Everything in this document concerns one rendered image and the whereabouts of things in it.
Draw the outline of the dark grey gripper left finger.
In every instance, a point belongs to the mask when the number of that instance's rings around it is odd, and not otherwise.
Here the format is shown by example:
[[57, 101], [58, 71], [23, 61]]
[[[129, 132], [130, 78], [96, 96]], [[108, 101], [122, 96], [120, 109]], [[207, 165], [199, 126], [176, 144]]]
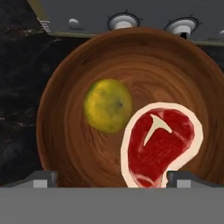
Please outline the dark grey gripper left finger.
[[27, 178], [4, 185], [3, 188], [49, 188], [55, 187], [56, 182], [56, 171], [35, 171]]

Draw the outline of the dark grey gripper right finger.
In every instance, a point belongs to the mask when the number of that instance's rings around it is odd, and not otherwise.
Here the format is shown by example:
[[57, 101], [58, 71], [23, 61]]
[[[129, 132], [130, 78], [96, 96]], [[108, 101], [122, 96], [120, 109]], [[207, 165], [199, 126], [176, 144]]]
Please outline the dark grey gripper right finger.
[[190, 171], [168, 171], [166, 177], [168, 180], [166, 186], [170, 188], [223, 187], [223, 185], [198, 178]]

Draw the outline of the raw red steak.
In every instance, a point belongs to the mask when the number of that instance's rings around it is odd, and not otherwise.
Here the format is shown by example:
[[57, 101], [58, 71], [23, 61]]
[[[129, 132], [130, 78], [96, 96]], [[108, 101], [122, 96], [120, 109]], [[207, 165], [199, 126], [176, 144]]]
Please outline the raw red steak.
[[165, 188], [166, 173], [194, 158], [204, 136], [198, 117], [177, 103], [139, 109], [127, 124], [120, 150], [121, 173], [130, 188]]

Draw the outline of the brown wooden bowl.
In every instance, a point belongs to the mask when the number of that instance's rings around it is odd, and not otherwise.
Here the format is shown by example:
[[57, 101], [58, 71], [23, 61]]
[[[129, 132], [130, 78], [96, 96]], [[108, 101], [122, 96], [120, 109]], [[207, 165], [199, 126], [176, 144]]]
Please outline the brown wooden bowl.
[[123, 133], [102, 134], [88, 126], [83, 100], [99, 79], [116, 79], [135, 109], [176, 102], [199, 118], [204, 141], [185, 168], [224, 185], [224, 73], [195, 44], [152, 28], [109, 31], [73, 50], [42, 95], [37, 118], [38, 154], [60, 187], [123, 187]]

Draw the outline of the yellow-green orange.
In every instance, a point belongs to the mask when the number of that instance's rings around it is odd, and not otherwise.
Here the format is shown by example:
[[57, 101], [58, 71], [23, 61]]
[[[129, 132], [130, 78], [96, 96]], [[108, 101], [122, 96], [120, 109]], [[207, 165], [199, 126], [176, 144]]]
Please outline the yellow-green orange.
[[116, 133], [130, 119], [133, 101], [119, 80], [103, 79], [87, 91], [83, 108], [90, 126], [104, 133]]

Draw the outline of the small white hob knob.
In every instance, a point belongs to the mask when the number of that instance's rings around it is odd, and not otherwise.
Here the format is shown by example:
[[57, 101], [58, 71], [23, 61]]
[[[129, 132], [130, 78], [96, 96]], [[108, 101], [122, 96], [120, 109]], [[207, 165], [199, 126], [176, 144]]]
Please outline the small white hob knob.
[[70, 18], [68, 24], [71, 29], [78, 29], [80, 27], [79, 21], [75, 18]]

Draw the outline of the grey hob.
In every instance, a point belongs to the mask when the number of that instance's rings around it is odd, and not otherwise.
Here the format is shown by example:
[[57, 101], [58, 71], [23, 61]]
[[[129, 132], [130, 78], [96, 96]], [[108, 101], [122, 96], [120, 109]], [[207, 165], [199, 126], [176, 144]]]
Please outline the grey hob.
[[[224, 0], [27, 0], [44, 30], [52, 36], [84, 37], [109, 31], [109, 17], [132, 13], [140, 25], [164, 30], [170, 21], [193, 17], [199, 27], [189, 38], [198, 45], [224, 46]], [[68, 21], [79, 21], [71, 29]]]

